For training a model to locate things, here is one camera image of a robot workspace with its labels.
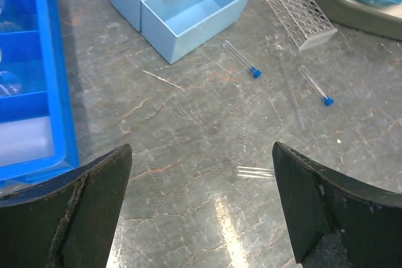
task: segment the blue test tube cap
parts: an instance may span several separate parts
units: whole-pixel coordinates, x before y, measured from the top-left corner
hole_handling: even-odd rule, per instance
[[[324,98],[324,104],[326,106],[331,106],[333,103],[335,103],[335,101],[333,99],[331,99],[328,95]]]
[[[255,68],[255,67],[251,67],[250,68],[250,72],[253,75],[254,78],[259,78],[260,75],[262,75],[263,73],[261,72],[261,70]]]

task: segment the blue tool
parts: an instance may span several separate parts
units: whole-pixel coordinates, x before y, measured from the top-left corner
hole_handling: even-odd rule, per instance
[[[259,78],[263,73],[250,64],[229,41],[224,42],[224,48],[235,58],[254,78]]]
[[[305,78],[306,81],[310,84],[310,86],[313,87],[314,91],[318,93],[326,106],[331,106],[335,102],[333,99],[331,99],[329,95],[324,93],[320,86],[318,86],[316,81],[314,81],[312,74],[307,70],[306,66],[302,65],[301,67],[299,67],[299,72],[301,73],[303,78]]]

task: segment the gray marble countertop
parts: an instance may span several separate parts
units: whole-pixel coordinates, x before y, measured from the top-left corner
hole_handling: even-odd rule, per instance
[[[402,193],[399,43],[336,24],[326,44],[286,57],[301,131],[267,49],[285,30],[265,0],[250,0],[238,23],[174,65],[109,0],[59,6],[82,163],[123,143],[133,148],[108,268],[296,267],[275,181],[234,174],[238,165],[272,168],[275,141]],[[224,40],[264,76],[250,77]],[[335,105],[319,101],[301,64]]]

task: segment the dark green tray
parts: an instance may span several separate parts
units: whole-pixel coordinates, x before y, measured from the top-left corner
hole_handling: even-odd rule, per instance
[[[368,33],[402,41],[402,18],[354,0],[315,0],[328,19]]]

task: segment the blue plastic container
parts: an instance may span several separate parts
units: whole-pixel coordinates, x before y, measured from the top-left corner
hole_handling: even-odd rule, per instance
[[[22,89],[0,97],[0,188],[45,181],[80,164],[57,0],[8,4],[21,30],[0,33],[0,71],[15,75]]]
[[[142,33],[174,63],[235,23],[248,0],[144,0]]]
[[[169,62],[174,63],[235,23],[248,0],[111,0]]]

